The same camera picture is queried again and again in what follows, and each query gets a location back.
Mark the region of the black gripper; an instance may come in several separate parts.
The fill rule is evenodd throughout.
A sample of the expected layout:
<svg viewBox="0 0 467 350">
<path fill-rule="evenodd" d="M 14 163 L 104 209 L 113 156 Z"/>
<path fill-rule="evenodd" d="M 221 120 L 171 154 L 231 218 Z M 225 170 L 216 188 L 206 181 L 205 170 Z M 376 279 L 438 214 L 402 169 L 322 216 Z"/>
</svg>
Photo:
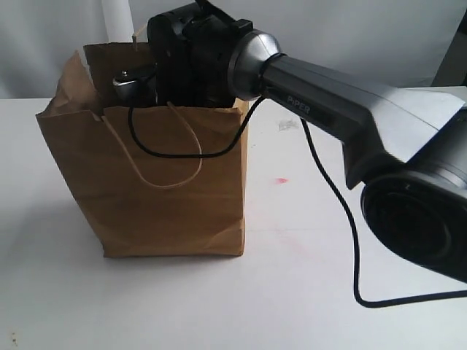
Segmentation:
<svg viewBox="0 0 467 350">
<path fill-rule="evenodd" d="M 157 105 L 230 108 L 228 66 L 236 45 L 253 30 L 210 1 L 194 1 L 147 22 L 156 64 Z"/>
</svg>

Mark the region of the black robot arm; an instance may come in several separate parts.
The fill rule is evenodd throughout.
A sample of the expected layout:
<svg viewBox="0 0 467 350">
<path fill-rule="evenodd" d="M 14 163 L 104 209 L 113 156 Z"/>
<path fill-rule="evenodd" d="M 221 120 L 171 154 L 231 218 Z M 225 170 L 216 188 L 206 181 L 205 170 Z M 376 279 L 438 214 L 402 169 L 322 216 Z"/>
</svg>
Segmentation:
<svg viewBox="0 0 467 350">
<path fill-rule="evenodd" d="M 421 267 L 466 280 L 466 109 L 449 93 L 368 82 L 291 58 L 271 34 L 208 1 L 149 19 L 159 77 L 271 99 L 342 145 L 345 182 L 363 184 L 373 234 Z"/>
</svg>

